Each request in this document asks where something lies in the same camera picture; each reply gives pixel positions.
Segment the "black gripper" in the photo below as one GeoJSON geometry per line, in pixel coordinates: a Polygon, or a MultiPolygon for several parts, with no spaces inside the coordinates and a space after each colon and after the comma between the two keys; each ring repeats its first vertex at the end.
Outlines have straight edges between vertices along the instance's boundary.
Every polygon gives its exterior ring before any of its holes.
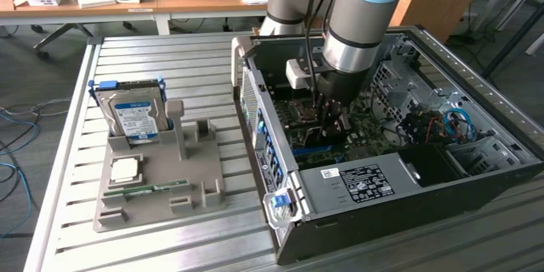
{"type": "Polygon", "coordinates": [[[350,103],[360,94],[366,71],[342,73],[325,71],[317,79],[317,118],[320,122],[332,122],[342,113],[348,113],[350,103]]]}

